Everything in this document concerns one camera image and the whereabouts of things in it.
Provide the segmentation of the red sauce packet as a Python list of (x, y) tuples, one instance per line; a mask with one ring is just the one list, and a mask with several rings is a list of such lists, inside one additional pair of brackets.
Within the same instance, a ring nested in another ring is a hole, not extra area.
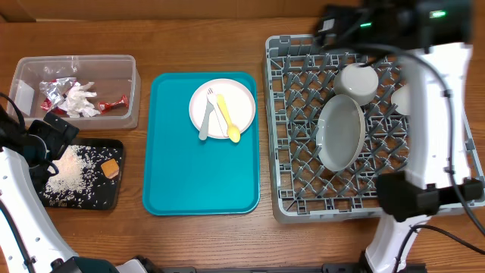
[(116, 102), (99, 102), (98, 103), (98, 108), (99, 108), (99, 111), (101, 112), (102, 115), (111, 111), (111, 110), (114, 110), (116, 108), (120, 108), (122, 106), (125, 107), (125, 108), (128, 108), (130, 106), (129, 99), (125, 95), (122, 95), (120, 100), (118, 100)]

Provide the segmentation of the white napkin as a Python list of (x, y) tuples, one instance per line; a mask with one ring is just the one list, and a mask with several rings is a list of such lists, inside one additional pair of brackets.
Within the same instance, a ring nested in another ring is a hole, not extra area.
[(58, 106), (65, 111), (70, 118), (93, 117), (100, 115), (101, 112), (88, 101), (88, 98), (95, 98), (96, 92), (90, 92), (89, 89), (94, 85), (94, 82), (88, 82), (86, 85), (81, 85), (76, 82), (68, 91), (64, 101)]

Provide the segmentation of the grey bowl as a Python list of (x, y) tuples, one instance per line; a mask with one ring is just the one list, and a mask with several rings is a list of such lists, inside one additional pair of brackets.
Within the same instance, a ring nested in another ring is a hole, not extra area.
[(353, 63), (343, 68), (333, 80), (334, 92), (354, 99), (359, 105), (370, 103), (379, 85), (377, 72), (362, 63)]

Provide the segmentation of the grey plate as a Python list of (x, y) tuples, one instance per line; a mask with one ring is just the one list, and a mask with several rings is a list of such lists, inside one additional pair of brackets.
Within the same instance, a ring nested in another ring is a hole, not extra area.
[(325, 168), (341, 171), (359, 156), (365, 140), (365, 117), (351, 97), (336, 95), (323, 107), (315, 142)]

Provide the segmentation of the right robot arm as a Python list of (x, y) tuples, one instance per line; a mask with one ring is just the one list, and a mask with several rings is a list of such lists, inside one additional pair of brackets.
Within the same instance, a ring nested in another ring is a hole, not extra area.
[(324, 52), (351, 49), (379, 60), (399, 57), (410, 92), (408, 163), (377, 177), (383, 214), (356, 263), (326, 264), (325, 272), (423, 272), (406, 257), (442, 206), (467, 206), (483, 196), (465, 150), (463, 100), (473, 47), (471, 1), (364, 1), (328, 4), (315, 27)]

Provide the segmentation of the white paper cup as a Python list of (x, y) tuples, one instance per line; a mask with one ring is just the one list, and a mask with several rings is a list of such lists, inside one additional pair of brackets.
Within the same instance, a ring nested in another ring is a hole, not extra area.
[(411, 114), (410, 89), (408, 85), (397, 89), (391, 95), (391, 102), (396, 105), (396, 111), (404, 116)]

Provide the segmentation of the orange food cube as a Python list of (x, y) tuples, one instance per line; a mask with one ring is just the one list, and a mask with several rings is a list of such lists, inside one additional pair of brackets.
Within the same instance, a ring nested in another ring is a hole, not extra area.
[(108, 179), (113, 179), (119, 174), (119, 165), (116, 162), (114, 158), (111, 158), (107, 160), (106, 162), (101, 164), (101, 169), (103, 171), (103, 174), (108, 178)]

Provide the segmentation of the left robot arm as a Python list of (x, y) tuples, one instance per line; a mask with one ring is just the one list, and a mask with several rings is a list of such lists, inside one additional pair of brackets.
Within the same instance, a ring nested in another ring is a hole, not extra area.
[(53, 225), (46, 205), (86, 204), (103, 176), (95, 149), (74, 145), (78, 128), (54, 114), (29, 127), (1, 112), (1, 248), (11, 272), (156, 272), (145, 257), (115, 266), (79, 256)]

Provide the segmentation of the silver foil wrapper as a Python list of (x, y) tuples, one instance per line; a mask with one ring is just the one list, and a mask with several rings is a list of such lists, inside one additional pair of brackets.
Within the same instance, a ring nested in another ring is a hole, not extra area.
[(41, 109), (52, 111), (57, 115), (64, 115), (66, 111), (60, 106), (66, 100), (68, 91), (77, 83), (76, 77), (62, 77), (52, 81), (39, 83), (39, 90), (45, 96)]

